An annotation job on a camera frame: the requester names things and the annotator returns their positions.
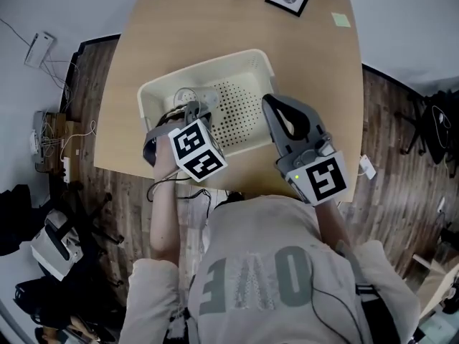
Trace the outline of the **wooden crate with devices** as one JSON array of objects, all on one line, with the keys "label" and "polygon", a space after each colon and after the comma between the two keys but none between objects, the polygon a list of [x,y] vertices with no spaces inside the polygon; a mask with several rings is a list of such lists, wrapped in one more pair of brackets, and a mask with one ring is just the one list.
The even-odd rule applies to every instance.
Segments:
[{"label": "wooden crate with devices", "polygon": [[71,182],[80,179],[82,125],[64,113],[36,111],[29,139],[35,170],[62,177],[62,161],[70,159]]}]

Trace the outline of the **black jacket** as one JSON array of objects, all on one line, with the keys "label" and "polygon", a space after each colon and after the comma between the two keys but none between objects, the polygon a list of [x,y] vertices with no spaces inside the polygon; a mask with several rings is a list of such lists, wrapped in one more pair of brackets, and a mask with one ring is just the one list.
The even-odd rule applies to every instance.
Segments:
[{"label": "black jacket", "polygon": [[0,257],[32,239],[32,202],[28,185],[0,193]]}]

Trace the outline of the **person's right forearm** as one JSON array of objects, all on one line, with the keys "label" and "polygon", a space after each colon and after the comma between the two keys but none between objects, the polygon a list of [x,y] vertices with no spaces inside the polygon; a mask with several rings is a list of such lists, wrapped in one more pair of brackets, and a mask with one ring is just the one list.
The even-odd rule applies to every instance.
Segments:
[{"label": "person's right forearm", "polygon": [[339,242],[351,246],[344,219],[336,202],[331,199],[314,207],[323,243],[335,249]]}]

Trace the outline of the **person's torso in grey shirt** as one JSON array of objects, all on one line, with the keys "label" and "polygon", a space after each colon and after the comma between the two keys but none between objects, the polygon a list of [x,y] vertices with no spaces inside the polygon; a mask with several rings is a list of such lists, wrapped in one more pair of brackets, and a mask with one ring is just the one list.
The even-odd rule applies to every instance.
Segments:
[{"label": "person's torso in grey shirt", "polygon": [[261,196],[217,207],[186,303],[179,268],[139,259],[120,344],[407,344],[417,296],[381,242],[330,248],[311,207]]}]

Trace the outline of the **white wall router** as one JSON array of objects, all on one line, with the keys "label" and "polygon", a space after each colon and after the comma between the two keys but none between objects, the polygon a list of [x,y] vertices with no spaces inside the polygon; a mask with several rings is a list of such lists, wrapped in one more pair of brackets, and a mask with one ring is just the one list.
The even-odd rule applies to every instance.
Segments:
[{"label": "white wall router", "polygon": [[28,67],[39,69],[55,42],[56,38],[51,34],[37,32],[29,46],[24,64]]}]

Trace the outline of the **white plug adapter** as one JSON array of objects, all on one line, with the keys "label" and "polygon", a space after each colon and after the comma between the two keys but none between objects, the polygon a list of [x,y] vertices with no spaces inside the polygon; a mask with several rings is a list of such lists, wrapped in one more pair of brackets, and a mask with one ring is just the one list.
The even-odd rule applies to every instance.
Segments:
[{"label": "white plug adapter", "polygon": [[362,155],[360,157],[359,169],[360,171],[358,176],[366,176],[369,180],[372,180],[377,174],[367,155]]}]

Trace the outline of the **white VR headset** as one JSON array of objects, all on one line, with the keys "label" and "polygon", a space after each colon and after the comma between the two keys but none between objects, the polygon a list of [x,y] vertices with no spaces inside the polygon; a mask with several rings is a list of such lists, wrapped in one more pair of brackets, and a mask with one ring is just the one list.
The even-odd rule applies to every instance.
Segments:
[{"label": "white VR headset", "polygon": [[32,256],[54,278],[62,281],[83,258],[79,236],[67,216],[56,209],[44,220],[44,227],[33,238]]}]

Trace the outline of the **person's left forearm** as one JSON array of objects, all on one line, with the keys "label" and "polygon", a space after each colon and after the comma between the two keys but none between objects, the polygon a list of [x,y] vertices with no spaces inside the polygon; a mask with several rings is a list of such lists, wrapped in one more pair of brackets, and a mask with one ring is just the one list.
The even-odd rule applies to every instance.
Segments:
[{"label": "person's left forearm", "polygon": [[151,256],[153,259],[178,265],[181,247],[176,205],[178,167],[169,137],[166,135],[157,138],[153,173],[156,186],[152,192]]}]

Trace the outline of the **light wooden table white legs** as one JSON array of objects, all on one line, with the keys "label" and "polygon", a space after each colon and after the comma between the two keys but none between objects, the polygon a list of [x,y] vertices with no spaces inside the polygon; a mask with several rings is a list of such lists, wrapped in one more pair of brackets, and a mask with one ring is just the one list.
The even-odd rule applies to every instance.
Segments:
[{"label": "light wooden table white legs", "polygon": [[[331,12],[347,15],[337,27]],[[308,0],[296,17],[265,0],[138,0],[110,65],[97,121],[94,164],[150,178],[138,109],[141,85],[189,65],[246,49],[268,56],[280,93],[320,115],[342,151],[354,197],[364,91],[350,0]]]}]

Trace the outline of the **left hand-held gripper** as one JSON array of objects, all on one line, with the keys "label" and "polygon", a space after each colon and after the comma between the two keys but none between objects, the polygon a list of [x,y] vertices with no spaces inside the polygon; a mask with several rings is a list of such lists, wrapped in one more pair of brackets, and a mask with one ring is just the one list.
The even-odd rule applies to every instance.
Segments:
[{"label": "left hand-held gripper", "polygon": [[156,165],[157,138],[166,136],[176,166],[198,183],[206,180],[227,167],[222,149],[207,127],[211,124],[212,114],[206,105],[199,108],[197,100],[188,102],[184,109],[184,121],[165,123],[146,134],[144,160],[151,166]]}]

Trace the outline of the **cream plastic basket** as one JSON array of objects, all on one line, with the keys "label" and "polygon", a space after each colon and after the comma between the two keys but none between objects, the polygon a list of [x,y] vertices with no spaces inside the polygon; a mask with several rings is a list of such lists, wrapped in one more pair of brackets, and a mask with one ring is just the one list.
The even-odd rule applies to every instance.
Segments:
[{"label": "cream plastic basket", "polygon": [[174,96],[183,87],[211,87],[219,101],[212,107],[211,133],[230,157],[271,142],[262,114],[262,97],[277,93],[275,73],[266,53],[259,49],[210,59],[182,68],[143,84],[137,92],[138,107],[146,132],[162,115],[194,100],[192,92]]}]

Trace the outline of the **green sticky note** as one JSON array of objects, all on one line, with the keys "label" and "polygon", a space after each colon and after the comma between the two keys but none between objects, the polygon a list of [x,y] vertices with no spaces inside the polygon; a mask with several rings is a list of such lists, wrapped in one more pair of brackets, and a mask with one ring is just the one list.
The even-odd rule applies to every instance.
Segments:
[{"label": "green sticky note", "polygon": [[334,23],[337,27],[351,28],[351,23],[347,15],[331,12],[331,16],[333,17]]}]

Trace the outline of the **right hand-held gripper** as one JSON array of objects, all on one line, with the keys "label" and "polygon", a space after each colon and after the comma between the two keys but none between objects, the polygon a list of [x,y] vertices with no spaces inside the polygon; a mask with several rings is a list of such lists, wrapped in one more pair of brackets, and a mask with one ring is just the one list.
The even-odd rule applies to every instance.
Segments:
[{"label": "right hand-held gripper", "polygon": [[301,201],[317,206],[348,189],[344,155],[333,147],[331,135],[311,106],[266,94],[262,112],[280,156],[275,165]]}]

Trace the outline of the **clear plastic cup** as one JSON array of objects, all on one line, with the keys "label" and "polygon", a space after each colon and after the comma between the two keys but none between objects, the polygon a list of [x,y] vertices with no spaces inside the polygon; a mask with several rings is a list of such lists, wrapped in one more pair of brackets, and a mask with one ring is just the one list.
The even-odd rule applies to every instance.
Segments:
[{"label": "clear plastic cup", "polygon": [[188,102],[198,101],[201,106],[213,110],[219,104],[219,94],[214,87],[183,87],[174,95],[174,107],[185,105]]}]

